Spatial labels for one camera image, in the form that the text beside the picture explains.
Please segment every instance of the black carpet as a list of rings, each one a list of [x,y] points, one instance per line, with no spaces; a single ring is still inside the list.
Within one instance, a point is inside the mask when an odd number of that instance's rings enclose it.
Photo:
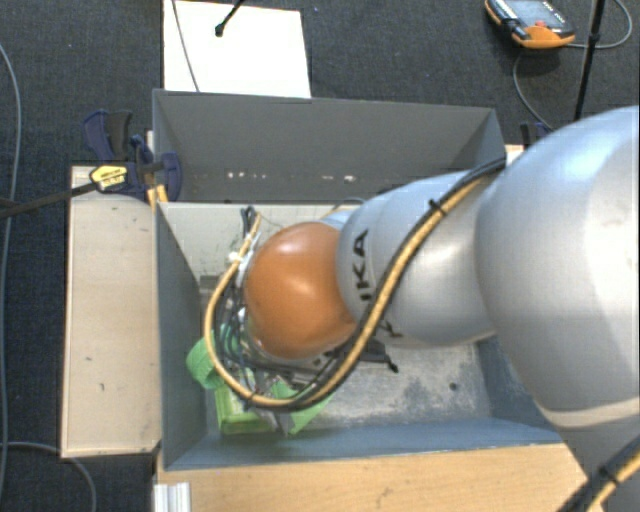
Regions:
[[[299,9],[312,94],[493,107],[506,142],[519,143],[532,116],[511,80],[519,53],[489,24],[482,0],[325,0],[247,2]],[[635,24],[640,4],[627,0]],[[584,42],[590,2],[555,5]],[[212,28],[220,20],[212,20]],[[602,42],[620,39],[626,20],[609,0]],[[97,108],[134,112],[131,133],[151,126],[151,89],[162,85],[160,0],[2,0],[0,43],[23,100],[17,200],[68,185],[72,163],[90,159],[79,125]],[[639,31],[622,47],[596,53],[585,116],[639,102]],[[550,124],[573,118],[583,52],[525,56],[520,83]],[[7,196],[15,144],[9,75],[0,63],[0,196]],[[9,439],[58,444],[64,333],[66,206],[13,221],[6,313]],[[150,456],[86,461],[98,510],[140,511],[151,504]],[[80,476],[55,457],[11,451],[0,510],[89,510]]]

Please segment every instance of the green sponge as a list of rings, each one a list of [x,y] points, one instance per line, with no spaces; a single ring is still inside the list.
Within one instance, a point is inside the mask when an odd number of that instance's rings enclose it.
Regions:
[[[255,412],[247,411],[244,402],[227,386],[222,377],[213,367],[207,345],[202,338],[187,355],[187,368],[191,376],[205,389],[213,391],[216,401],[216,416],[218,428],[223,434],[246,434],[268,432],[274,430],[272,425]],[[247,370],[249,379],[253,373]],[[277,382],[271,388],[275,398],[288,398],[293,396],[295,390],[289,388],[284,382]],[[331,400],[331,396],[322,402],[305,409],[289,414],[293,426],[287,431],[288,435],[294,435],[306,427],[309,422],[324,409]]]

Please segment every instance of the cable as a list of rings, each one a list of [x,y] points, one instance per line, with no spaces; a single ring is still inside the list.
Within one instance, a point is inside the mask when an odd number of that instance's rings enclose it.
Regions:
[[[16,101],[16,143],[13,154],[13,165],[11,168],[11,187],[9,192],[9,201],[15,203],[16,186],[18,178],[18,166],[20,162],[20,152],[22,143],[22,101],[20,99],[20,88],[16,79],[11,61],[0,44],[0,55],[9,71],[11,83]],[[7,289],[7,266],[9,260],[9,246],[11,242],[11,217],[5,222],[4,241],[0,260],[0,414],[2,414],[2,451],[0,452],[0,506],[2,505],[2,495],[4,492],[4,483],[7,471],[7,456],[9,448],[16,449],[32,449],[40,450],[55,455],[60,455],[57,448],[42,443],[34,443],[28,441],[9,441],[9,405],[7,398],[7,378],[5,367],[5,306],[6,306],[6,289]],[[91,512],[97,510],[97,494],[96,487],[87,469],[76,459],[68,459],[71,464],[80,472],[84,480],[89,486],[91,492]]]
[[[187,52],[187,45],[184,42],[184,35],[182,34],[182,26],[180,25],[180,17],[178,16],[178,7],[176,5],[176,0],[171,0],[171,6],[173,7],[173,16],[176,19],[176,26],[178,27],[178,35],[180,36],[180,44],[182,45],[182,53],[184,53],[184,58],[187,60],[187,67],[189,68],[191,81],[193,82],[193,86],[196,88],[196,92],[200,92],[200,87],[198,87],[198,81],[196,80],[196,75],[193,72],[193,67],[191,67],[191,59],[189,58],[189,52]]]
[[[48,444],[42,443],[32,443],[28,441],[11,441],[7,445],[7,448],[15,448],[15,449],[28,449],[28,450],[40,450],[42,452],[51,453],[56,456],[60,456],[60,451],[53,446],[49,446]],[[82,475],[87,486],[89,487],[89,492],[91,493],[91,512],[96,512],[98,509],[98,493],[96,492],[96,485],[89,474],[87,468],[78,460],[73,457],[65,459],[65,462],[70,462],[73,467]]]
[[[592,512],[640,469],[640,436],[591,474],[558,512]]]
[[[455,208],[473,189],[480,183],[480,179],[488,173],[496,172],[504,168],[504,158],[490,162],[484,166],[472,170],[465,175],[454,187],[445,195],[439,204],[432,205],[431,208],[416,223],[409,232],[405,241],[401,244],[396,254],[391,260],[387,271],[384,273],[376,292],[360,319],[356,332],[344,345],[344,351],[340,353],[341,360],[337,369],[324,379],[318,379],[314,385],[307,386],[305,390],[299,392],[295,397],[288,399],[276,399],[265,395],[256,394],[254,391],[245,388],[227,370],[224,364],[218,359],[217,351],[214,348],[212,339],[213,315],[219,299],[223,296],[225,289],[231,283],[240,265],[242,258],[249,251],[253,239],[256,236],[260,225],[260,214],[256,214],[255,222],[250,232],[245,237],[242,247],[229,268],[220,278],[216,289],[213,291],[207,310],[204,315],[204,338],[207,352],[212,365],[226,384],[251,405],[271,410],[300,410],[312,407],[316,403],[324,400],[329,394],[335,391],[351,371],[355,368],[358,358],[362,353],[368,340],[373,336],[375,329],[383,317],[384,312],[391,300],[394,290],[398,286],[404,270],[417,253],[422,243],[428,235],[436,228],[444,216]]]
[[[629,9],[627,9],[627,6],[624,5],[620,0],[613,0],[613,1],[618,5],[620,9],[622,9],[622,12],[627,18],[627,26],[628,26],[627,33],[622,37],[622,39],[620,39],[619,41],[616,41],[615,43],[597,44],[596,50],[611,50],[612,48],[617,48],[618,46],[622,46],[624,43],[627,42],[627,39],[631,37],[631,33],[633,32],[633,19],[631,18]],[[581,44],[581,43],[570,43],[567,45],[567,48],[581,48],[584,50],[587,48],[587,45]]]
[[[527,108],[527,110],[529,111],[529,113],[535,117],[539,122],[542,123],[542,125],[549,131],[553,131],[554,128],[547,122],[545,121],[542,116],[540,114],[538,114],[538,111],[535,110],[531,104],[529,103],[529,101],[527,101],[527,98],[525,98],[524,93],[522,92],[522,89],[520,89],[520,84],[518,83],[518,65],[520,64],[520,60],[522,59],[522,56],[524,55],[524,50],[521,51],[518,56],[516,57],[515,62],[513,63],[513,68],[511,69],[511,77],[513,78],[513,85],[516,89],[516,94],[518,95],[518,98],[520,98],[520,101],[522,102],[522,104]]]
[[[11,61],[7,55],[2,44],[0,44],[0,54],[4,60],[9,76],[11,77],[11,83],[13,85],[13,91],[16,101],[16,144],[13,154],[13,165],[11,168],[11,187],[9,192],[9,200],[15,201],[16,197],[16,183],[18,178],[18,164],[20,161],[20,145],[22,143],[22,101],[20,99],[20,88],[18,87],[18,80],[16,74],[11,65]],[[7,219],[5,222],[4,241],[2,244],[2,256],[0,262],[0,413],[2,414],[2,452],[0,453],[0,504],[2,503],[2,492],[4,490],[4,480],[7,471],[7,452],[9,449],[9,406],[7,399],[7,382],[6,382],[6,368],[5,368],[5,339],[4,339],[4,314],[5,314],[5,299],[6,299],[6,286],[7,286],[7,263],[9,259],[9,243],[11,242],[11,219]]]
[[[596,50],[610,50],[612,48],[617,48],[621,45],[623,45],[624,43],[627,42],[627,40],[629,39],[629,37],[631,37],[631,34],[633,32],[633,20],[631,18],[631,14],[629,13],[629,10],[627,9],[627,7],[622,3],[621,0],[613,0],[616,5],[622,10],[622,12],[624,13],[626,19],[627,19],[627,32],[626,34],[622,37],[622,39],[620,39],[619,41],[616,41],[615,43],[609,43],[609,44],[601,44],[601,45],[596,45],[595,49]],[[587,49],[587,45],[585,44],[576,44],[576,43],[571,43],[567,45],[568,48],[580,48],[580,49]],[[520,64],[520,60],[522,58],[522,55],[524,54],[524,50],[521,51],[518,56],[516,57],[516,60],[513,63],[513,67],[511,68],[511,77],[513,79],[513,85],[516,89],[516,94],[518,95],[518,98],[520,99],[520,101],[522,102],[522,104],[525,106],[525,108],[529,111],[529,113],[535,117],[540,123],[542,123],[542,125],[549,131],[554,131],[554,128],[551,126],[551,124],[549,124],[529,103],[529,101],[525,98],[524,93],[522,92],[522,89],[520,88],[520,84],[518,82],[518,66]]]

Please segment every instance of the gray box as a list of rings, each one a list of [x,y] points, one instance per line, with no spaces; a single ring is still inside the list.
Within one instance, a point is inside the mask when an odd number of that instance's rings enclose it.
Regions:
[[[178,153],[180,201],[368,198],[505,152],[487,108],[164,90],[153,134],[156,154]]]
[[[361,364],[290,438],[222,436],[211,396],[185,366],[201,337],[202,293],[238,247],[240,205],[263,214],[266,239],[318,218],[347,195],[370,197],[498,158],[504,148],[493,111],[156,91],[154,133],[156,152],[178,151],[185,172],[183,201],[161,204],[156,215],[167,470],[559,442],[495,339],[392,349],[400,374]]]

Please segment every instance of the wooden board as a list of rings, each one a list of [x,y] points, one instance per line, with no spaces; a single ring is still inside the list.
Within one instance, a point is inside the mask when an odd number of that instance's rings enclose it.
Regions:
[[[190,482],[193,512],[551,512],[586,478],[550,444],[168,473],[159,461],[157,480]]]

